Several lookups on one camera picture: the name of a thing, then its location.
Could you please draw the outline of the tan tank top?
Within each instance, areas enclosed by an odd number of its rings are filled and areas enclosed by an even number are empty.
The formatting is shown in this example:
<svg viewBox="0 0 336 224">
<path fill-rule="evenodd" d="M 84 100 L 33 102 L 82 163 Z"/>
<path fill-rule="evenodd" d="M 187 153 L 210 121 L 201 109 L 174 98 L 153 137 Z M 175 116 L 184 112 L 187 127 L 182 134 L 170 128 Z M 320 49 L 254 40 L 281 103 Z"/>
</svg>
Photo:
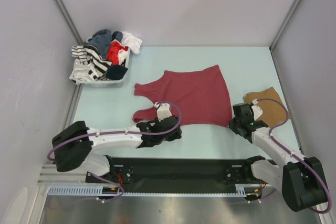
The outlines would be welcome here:
<svg viewBox="0 0 336 224">
<path fill-rule="evenodd" d="M 274 87 L 270 87 L 264 91 L 260 92 L 250 92 L 243 97 L 243 101 L 251 104 L 253 100 L 270 98 L 274 99 L 282 104 L 282 100 L 278 92 Z M 259 101 L 257 105 L 262 109 L 263 113 L 256 121 L 263 121 L 269 127 L 278 125 L 286 120 L 286 113 L 284 109 L 276 102 L 273 101 Z"/>
</svg>

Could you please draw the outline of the maroon garment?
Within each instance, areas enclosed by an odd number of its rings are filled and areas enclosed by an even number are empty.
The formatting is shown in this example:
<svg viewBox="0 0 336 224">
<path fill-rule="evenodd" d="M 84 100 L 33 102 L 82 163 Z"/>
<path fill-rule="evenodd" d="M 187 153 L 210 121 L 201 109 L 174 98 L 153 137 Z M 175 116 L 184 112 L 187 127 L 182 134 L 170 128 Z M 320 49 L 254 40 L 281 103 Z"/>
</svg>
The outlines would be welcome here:
<svg viewBox="0 0 336 224">
<path fill-rule="evenodd" d="M 134 94 L 153 103 L 175 104 L 181 110 L 181 126 L 227 127 L 233 118 L 228 88 L 218 65 L 192 72 L 165 70 L 163 76 L 153 82 L 135 84 Z"/>
</svg>

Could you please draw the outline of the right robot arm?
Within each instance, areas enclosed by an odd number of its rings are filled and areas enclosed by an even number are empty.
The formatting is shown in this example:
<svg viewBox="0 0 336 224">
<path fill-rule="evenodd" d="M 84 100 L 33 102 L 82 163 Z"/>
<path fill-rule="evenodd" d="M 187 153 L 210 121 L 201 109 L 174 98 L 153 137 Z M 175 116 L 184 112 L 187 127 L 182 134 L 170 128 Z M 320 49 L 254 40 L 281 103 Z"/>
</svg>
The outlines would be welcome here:
<svg viewBox="0 0 336 224">
<path fill-rule="evenodd" d="M 327 187 L 321 162 L 316 157 L 306 157 L 276 139 L 274 127 L 260 121 L 262 109 L 259 100 L 251 104 L 233 105 L 234 118 L 229 128 L 263 150 L 271 160 L 252 157 L 250 165 L 242 169 L 243 179 L 254 183 L 261 179 L 281 192 L 287 206 L 294 212 L 310 209 L 327 214 L 332 208 L 332 198 Z"/>
</svg>

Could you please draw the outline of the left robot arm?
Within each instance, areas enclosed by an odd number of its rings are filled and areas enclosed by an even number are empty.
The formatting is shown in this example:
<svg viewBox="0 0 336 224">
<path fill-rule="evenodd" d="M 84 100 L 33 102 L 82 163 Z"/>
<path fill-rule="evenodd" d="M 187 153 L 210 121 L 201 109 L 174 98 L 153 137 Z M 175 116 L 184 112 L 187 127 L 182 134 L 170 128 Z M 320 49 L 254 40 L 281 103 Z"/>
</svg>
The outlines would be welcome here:
<svg viewBox="0 0 336 224">
<path fill-rule="evenodd" d="M 115 178 L 116 169 L 108 150 L 150 148 L 182 137 L 182 112 L 172 113 L 177 108 L 170 102 L 157 102 L 154 120 L 124 129 L 95 129 L 87 127 L 85 121 L 77 121 L 51 140 L 53 147 L 47 158 L 56 165 L 58 172 L 93 173 L 110 182 Z"/>
</svg>

